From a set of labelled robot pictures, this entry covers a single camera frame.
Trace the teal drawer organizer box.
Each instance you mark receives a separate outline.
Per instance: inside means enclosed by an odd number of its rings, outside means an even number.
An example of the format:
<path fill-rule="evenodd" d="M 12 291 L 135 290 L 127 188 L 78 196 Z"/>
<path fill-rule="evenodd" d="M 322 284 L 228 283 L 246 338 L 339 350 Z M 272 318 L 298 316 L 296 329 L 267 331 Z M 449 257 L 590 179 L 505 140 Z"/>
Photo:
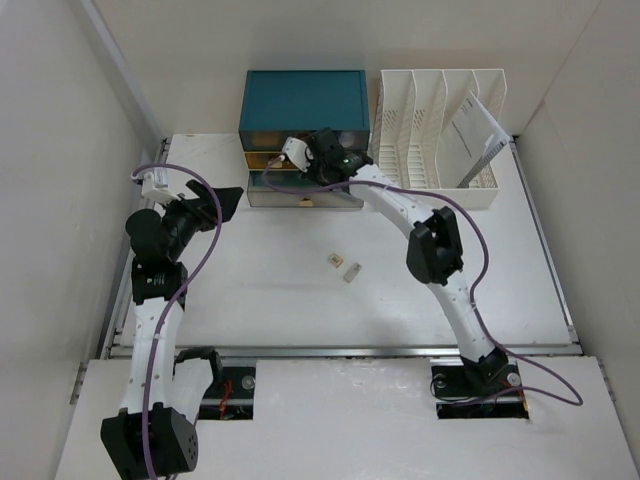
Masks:
<path fill-rule="evenodd" d="M 330 127 L 349 152 L 365 153 L 370 141 L 366 74 L 362 70 L 250 70 L 246 74 L 238 134 L 254 208 L 359 209 L 363 202 L 345 193 L 307 197 L 270 189 L 262 171 L 285 141 L 303 139 Z"/>

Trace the small yellow eraser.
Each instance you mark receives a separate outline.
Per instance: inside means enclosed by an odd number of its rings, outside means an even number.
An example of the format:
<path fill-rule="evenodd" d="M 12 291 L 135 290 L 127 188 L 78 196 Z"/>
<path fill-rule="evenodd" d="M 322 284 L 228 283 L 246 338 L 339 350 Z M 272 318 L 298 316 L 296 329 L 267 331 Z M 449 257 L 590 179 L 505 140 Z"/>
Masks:
<path fill-rule="evenodd" d="M 328 261 L 335 268 L 339 268 L 344 262 L 343 258 L 337 254 L 331 254 Z"/>

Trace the silver staple box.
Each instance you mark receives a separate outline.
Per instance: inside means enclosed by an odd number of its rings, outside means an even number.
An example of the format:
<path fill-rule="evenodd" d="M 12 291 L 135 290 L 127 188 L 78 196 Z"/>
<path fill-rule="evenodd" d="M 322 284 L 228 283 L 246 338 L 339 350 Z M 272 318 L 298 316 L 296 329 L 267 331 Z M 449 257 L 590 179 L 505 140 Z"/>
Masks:
<path fill-rule="evenodd" d="M 347 270 L 347 272 L 344 274 L 343 280 L 346 283 L 351 283 L 356 278 L 356 276 L 360 273 L 361 270 L 362 270 L 362 266 L 359 263 L 352 264 Z"/>

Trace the white spiral manual booklet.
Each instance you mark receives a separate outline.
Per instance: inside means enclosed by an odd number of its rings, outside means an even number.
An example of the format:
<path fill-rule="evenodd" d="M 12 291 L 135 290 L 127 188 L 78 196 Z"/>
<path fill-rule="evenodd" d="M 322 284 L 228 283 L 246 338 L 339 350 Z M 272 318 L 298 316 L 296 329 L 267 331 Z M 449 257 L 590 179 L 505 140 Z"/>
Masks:
<path fill-rule="evenodd" d="M 469 91 L 442 130 L 436 167 L 442 188 L 468 188 L 511 137 Z"/>

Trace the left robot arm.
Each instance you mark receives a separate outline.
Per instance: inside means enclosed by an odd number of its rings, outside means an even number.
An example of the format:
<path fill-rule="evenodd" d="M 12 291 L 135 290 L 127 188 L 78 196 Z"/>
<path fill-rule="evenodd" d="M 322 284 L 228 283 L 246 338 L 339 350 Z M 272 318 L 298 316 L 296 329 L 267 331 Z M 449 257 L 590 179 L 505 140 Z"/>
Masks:
<path fill-rule="evenodd" d="M 193 471 L 201 402 L 223 387 L 223 367 L 214 348 L 176 350 L 189 283 L 179 258 L 195 234 L 231 220 L 244 191 L 207 189 L 196 180 L 186 186 L 193 198 L 160 189 L 151 196 L 164 211 L 140 209 L 125 224 L 134 253 L 136 332 L 124 397 L 100 431 L 123 479 L 173 479 Z"/>

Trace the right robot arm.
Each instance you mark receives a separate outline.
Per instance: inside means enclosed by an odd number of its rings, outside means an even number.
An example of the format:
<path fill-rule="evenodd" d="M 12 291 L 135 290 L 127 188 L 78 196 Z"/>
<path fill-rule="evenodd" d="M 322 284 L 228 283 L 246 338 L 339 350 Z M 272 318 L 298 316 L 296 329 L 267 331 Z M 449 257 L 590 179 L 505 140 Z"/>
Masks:
<path fill-rule="evenodd" d="M 406 265 L 439 303 L 457 341 L 463 381 L 462 396 L 493 397 L 504 386 L 508 357 L 479 319 L 476 302 L 463 274 L 463 246 L 452 203 L 435 208 L 402 191 L 365 153 L 347 151 L 329 128 L 303 139 L 290 137 L 284 154 L 301 176 L 327 189 L 346 189 L 373 206 L 408 241 Z"/>

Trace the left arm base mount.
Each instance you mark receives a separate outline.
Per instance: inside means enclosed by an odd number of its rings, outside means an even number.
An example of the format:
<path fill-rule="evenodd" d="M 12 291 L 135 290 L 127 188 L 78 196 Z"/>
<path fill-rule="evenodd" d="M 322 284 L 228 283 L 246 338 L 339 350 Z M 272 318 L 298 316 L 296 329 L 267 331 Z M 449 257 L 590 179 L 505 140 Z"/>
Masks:
<path fill-rule="evenodd" d="M 213 378 L 203 392 L 197 420 L 252 420 L 256 387 L 256 364 L 241 360 L 223 360 L 213 347 L 194 347 L 182 350 L 174 360 L 173 373 L 180 365 L 206 362 Z"/>

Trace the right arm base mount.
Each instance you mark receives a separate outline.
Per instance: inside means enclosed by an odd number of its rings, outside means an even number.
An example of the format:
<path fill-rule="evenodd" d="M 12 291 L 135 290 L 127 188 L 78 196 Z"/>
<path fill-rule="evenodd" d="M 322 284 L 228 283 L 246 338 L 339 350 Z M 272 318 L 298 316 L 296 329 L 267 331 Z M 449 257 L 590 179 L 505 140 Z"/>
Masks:
<path fill-rule="evenodd" d="M 515 359 L 510 358 L 496 379 L 484 382 L 458 358 L 436 358 L 430 362 L 430 392 L 436 400 L 439 420 L 518 419 L 528 420 L 529 410 Z"/>

